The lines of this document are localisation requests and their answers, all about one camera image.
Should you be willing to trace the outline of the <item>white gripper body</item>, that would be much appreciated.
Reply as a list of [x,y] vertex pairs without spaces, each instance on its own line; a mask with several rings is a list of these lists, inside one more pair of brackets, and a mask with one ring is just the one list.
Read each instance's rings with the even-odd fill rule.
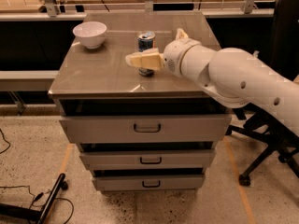
[[172,41],[164,48],[164,67],[176,77],[181,77],[181,61],[186,52],[197,45],[200,45],[200,42],[191,38]]

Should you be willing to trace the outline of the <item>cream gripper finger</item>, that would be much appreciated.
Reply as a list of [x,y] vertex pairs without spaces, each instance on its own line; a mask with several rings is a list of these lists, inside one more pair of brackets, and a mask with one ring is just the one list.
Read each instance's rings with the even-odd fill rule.
[[187,39],[188,37],[188,34],[183,29],[177,28],[176,40]]
[[129,66],[149,70],[161,70],[164,67],[163,54],[158,49],[146,49],[125,56]]

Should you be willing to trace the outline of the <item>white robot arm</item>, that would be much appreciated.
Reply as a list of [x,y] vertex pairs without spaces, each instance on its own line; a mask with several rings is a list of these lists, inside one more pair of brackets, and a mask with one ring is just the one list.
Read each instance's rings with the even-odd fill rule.
[[209,49],[177,29],[176,39],[163,52],[147,49],[127,55],[125,61],[185,77],[226,107],[254,104],[299,135],[299,85],[243,49]]

